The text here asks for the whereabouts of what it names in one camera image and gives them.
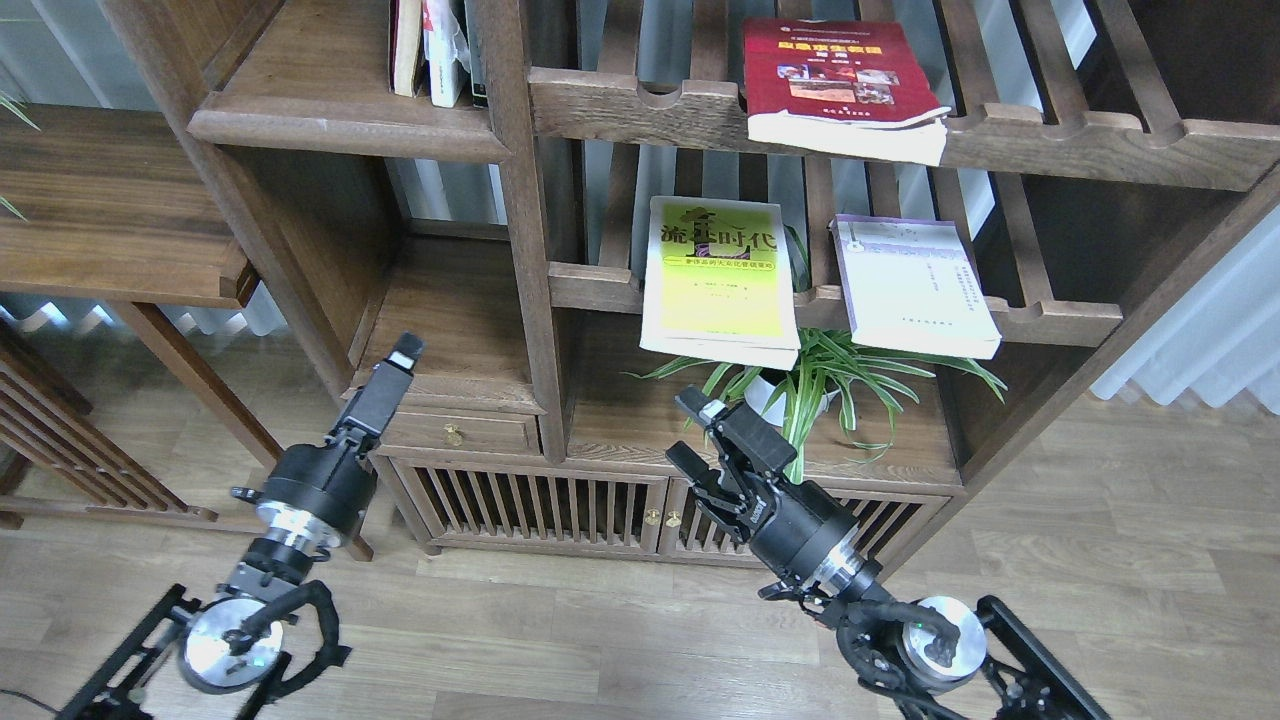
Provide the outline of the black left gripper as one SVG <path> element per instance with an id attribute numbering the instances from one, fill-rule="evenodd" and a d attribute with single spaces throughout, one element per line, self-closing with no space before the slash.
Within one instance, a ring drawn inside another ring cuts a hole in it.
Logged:
<path id="1" fill-rule="evenodd" d="M 261 489 L 234 487 L 232 496 L 255 506 L 265 537 L 292 550 L 329 550 L 356 537 L 376 489 L 365 459 L 404 397 L 425 343 L 403 333 L 340 413 L 340 429 L 324 446 L 294 445 Z"/>

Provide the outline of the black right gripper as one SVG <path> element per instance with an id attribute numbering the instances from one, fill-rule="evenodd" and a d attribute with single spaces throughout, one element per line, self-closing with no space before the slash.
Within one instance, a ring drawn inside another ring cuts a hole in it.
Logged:
<path id="1" fill-rule="evenodd" d="M 854 546 L 856 518 L 815 482 L 792 484 L 749 474 L 785 478 L 797 451 L 745 404 L 728 407 L 696 386 L 675 396 L 675 404 L 705 433 L 735 448 L 719 455 L 713 469 L 685 442 L 667 459 L 689 480 L 704 515 L 745 544 L 790 591 L 845 591 L 859 573 Z"/>

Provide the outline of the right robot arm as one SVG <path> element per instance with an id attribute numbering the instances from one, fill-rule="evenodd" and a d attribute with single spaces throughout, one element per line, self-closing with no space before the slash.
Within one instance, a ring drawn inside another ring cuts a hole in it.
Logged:
<path id="1" fill-rule="evenodd" d="M 948 596 L 896 600 L 879 564 L 855 546 L 858 520 L 817 483 L 792 483 L 797 451 L 746 405 L 689 386 L 676 404 L 718 451 L 712 468 L 684 442 L 667 459 L 699 509 L 776 575 L 763 600 L 796 602 L 836 637 L 859 684 L 906 719 L 954 719 L 937 694 L 974 676 L 993 688 L 998 719 L 1103 719 L 1105 710 L 998 598 L 974 609 Z"/>

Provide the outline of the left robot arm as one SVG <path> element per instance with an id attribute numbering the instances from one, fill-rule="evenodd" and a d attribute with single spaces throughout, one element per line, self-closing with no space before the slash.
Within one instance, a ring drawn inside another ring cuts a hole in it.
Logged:
<path id="1" fill-rule="evenodd" d="M 64 706 L 60 719 L 142 719 L 145 687 L 169 659 L 206 694 L 251 689 L 239 711 L 292 694 L 344 665 L 330 589 L 314 564 L 355 539 L 376 489 L 366 457 L 413 378 L 422 341 L 403 333 L 337 418 L 321 445 L 284 451 L 260 489 L 236 487 L 265 523 L 210 603 L 173 585 Z"/>

